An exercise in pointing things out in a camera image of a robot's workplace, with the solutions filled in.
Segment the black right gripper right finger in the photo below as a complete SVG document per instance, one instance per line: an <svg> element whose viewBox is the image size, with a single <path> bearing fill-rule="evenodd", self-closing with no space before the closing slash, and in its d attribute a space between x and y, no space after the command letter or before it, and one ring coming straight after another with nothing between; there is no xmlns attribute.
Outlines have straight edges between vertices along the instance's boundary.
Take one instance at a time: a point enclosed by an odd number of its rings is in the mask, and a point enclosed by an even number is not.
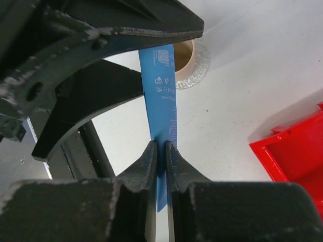
<svg viewBox="0 0 323 242"><path fill-rule="evenodd" d="M170 241L322 241L320 215L296 183L211 181L166 143Z"/></svg>

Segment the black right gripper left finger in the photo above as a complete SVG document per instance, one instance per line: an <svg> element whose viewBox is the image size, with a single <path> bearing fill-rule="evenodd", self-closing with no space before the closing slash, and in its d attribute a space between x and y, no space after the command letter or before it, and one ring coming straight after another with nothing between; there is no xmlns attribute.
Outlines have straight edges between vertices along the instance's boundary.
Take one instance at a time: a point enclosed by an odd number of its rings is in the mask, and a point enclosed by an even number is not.
<svg viewBox="0 0 323 242"><path fill-rule="evenodd" d="M157 143L121 174L14 183L1 197L1 241L155 241Z"/></svg>

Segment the beige cup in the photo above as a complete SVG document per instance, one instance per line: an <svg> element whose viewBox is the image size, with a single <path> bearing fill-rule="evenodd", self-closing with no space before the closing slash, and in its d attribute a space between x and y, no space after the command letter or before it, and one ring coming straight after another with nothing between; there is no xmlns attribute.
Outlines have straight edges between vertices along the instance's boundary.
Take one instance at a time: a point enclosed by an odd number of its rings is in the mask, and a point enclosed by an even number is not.
<svg viewBox="0 0 323 242"><path fill-rule="evenodd" d="M195 68L195 41L187 40L173 44L176 81L187 79Z"/></svg>

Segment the red plastic organizer bin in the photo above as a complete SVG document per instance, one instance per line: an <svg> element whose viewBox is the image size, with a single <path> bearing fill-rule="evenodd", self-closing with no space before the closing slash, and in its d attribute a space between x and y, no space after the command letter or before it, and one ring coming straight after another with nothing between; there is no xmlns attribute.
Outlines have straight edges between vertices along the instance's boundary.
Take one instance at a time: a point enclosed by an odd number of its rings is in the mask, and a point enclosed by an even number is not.
<svg viewBox="0 0 323 242"><path fill-rule="evenodd" d="M306 189L322 211L322 103L309 116L272 135L250 143L250 148L275 182L294 182Z"/></svg>

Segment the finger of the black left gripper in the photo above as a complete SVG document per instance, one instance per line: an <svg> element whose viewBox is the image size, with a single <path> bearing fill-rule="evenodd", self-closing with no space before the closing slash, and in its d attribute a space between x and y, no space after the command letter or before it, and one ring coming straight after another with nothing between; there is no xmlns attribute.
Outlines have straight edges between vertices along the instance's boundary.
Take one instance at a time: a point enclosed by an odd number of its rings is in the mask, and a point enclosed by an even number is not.
<svg viewBox="0 0 323 242"><path fill-rule="evenodd" d="M143 95L141 73L100 60L74 75L68 97L60 97L32 151L48 161L55 149L92 118Z"/></svg>
<svg viewBox="0 0 323 242"><path fill-rule="evenodd" d="M203 31L204 21L179 1L1 1L1 114L28 117L99 59Z"/></svg>

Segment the blue toothpaste tube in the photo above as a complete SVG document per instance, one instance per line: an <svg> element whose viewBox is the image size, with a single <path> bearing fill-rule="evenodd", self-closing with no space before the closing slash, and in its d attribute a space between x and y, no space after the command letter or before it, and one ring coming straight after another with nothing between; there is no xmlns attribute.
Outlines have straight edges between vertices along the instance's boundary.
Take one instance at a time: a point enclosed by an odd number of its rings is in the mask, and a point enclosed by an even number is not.
<svg viewBox="0 0 323 242"><path fill-rule="evenodd" d="M172 44L139 50L150 138L157 142L157 212L167 205L166 142L177 144L175 56Z"/></svg>

